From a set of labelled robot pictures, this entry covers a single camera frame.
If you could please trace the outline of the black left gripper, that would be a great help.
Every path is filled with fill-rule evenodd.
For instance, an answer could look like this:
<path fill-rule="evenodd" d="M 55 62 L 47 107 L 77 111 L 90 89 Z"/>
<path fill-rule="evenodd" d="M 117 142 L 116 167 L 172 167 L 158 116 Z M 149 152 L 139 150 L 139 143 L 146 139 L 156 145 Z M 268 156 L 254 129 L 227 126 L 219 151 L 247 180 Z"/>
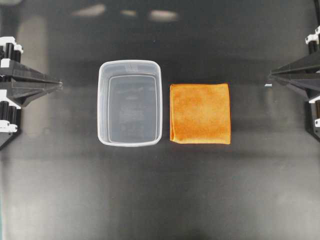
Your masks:
<path fill-rule="evenodd" d="M 63 83 L 41 73 L 21 61 L 23 47 L 13 36 L 0 38 L 0 148 L 3 149 L 20 134 L 21 111 L 32 101 L 60 90 Z M 11 77 L 25 82 L 56 84 L 41 88 L 13 88 Z"/>

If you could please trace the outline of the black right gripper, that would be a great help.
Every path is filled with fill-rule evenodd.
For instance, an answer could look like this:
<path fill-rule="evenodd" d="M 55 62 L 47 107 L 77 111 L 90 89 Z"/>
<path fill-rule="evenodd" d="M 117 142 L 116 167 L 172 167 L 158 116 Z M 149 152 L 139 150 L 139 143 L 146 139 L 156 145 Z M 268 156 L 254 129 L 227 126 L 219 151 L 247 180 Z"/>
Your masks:
<path fill-rule="evenodd" d="M 268 79 L 276 81 L 308 101 L 308 131 L 320 139 L 320 77 L 311 76 L 320 70 L 320 25 L 305 38 L 309 55 L 270 72 Z"/>

